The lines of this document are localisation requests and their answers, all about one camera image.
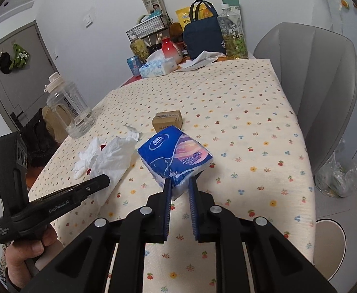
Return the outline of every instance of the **blue can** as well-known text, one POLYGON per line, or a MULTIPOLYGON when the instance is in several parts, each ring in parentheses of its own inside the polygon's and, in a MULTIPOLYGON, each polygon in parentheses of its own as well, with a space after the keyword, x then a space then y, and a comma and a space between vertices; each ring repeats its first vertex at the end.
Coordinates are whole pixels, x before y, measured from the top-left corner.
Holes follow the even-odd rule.
POLYGON ((131 72, 134 77, 138 77, 141 75, 139 73, 139 68, 142 67, 142 63, 139 60, 138 56, 133 56, 133 57, 127 59, 127 64, 129 66, 129 68, 131 69, 131 72))

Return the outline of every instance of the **tissue box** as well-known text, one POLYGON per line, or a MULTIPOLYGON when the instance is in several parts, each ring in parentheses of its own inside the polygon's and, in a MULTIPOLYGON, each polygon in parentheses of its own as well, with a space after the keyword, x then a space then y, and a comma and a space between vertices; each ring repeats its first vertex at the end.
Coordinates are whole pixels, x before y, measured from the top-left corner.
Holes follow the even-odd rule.
POLYGON ((174 125, 176 128, 182 127, 182 116, 180 110, 158 112, 153 118, 152 125, 156 132, 166 129, 168 126, 174 125))
POLYGON ((150 63, 144 64, 139 68, 142 78, 158 77, 171 73, 177 69, 174 58, 157 59, 150 63))
POLYGON ((172 180, 172 200, 188 189, 189 179, 207 169, 211 153, 175 126, 153 135, 139 149, 142 162, 163 188, 166 178, 172 180))

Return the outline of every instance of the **product packaging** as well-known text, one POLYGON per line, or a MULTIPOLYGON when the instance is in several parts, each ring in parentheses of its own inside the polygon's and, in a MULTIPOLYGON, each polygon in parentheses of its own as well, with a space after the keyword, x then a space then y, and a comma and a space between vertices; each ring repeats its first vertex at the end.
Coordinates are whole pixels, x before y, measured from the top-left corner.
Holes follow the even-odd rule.
MULTIPOLYGON (((188 6, 176 11, 178 22, 181 24, 182 29, 185 28, 185 25, 191 23, 191 19, 189 18, 189 9, 190 7, 188 6)), ((202 4, 199 8, 199 20, 210 16, 212 16, 211 11, 208 10, 204 4, 202 4)), ((193 9, 193 18, 195 18, 195 9, 193 9)))
POLYGON ((152 121, 152 125, 156 130, 156 133, 171 125, 181 129, 182 123, 183 121, 180 110, 158 112, 152 121))
POLYGON ((212 155, 205 147, 175 126, 153 135, 138 153, 162 188, 166 178, 172 180, 172 200, 188 189, 192 176, 207 169, 212 162, 212 155))

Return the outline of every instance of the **clear water jug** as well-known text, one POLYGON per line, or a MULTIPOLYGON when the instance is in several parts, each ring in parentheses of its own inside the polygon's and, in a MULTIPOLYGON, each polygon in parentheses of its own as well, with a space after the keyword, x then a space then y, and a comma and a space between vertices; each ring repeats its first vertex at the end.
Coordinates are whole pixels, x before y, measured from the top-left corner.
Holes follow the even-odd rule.
POLYGON ((82 137, 96 123, 96 116, 88 107, 76 85, 65 81, 58 72, 48 80, 44 92, 48 92, 47 105, 56 114, 66 132, 73 139, 82 137))

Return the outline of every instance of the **cardboard box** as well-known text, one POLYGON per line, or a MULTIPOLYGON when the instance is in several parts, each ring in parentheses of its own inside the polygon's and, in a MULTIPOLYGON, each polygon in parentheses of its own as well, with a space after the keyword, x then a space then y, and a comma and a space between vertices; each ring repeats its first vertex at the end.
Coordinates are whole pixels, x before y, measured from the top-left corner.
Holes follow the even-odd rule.
POLYGON ((182 123, 183 121, 180 110, 158 112, 152 121, 152 125, 156 132, 160 132, 171 125, 181 129, 182 123))

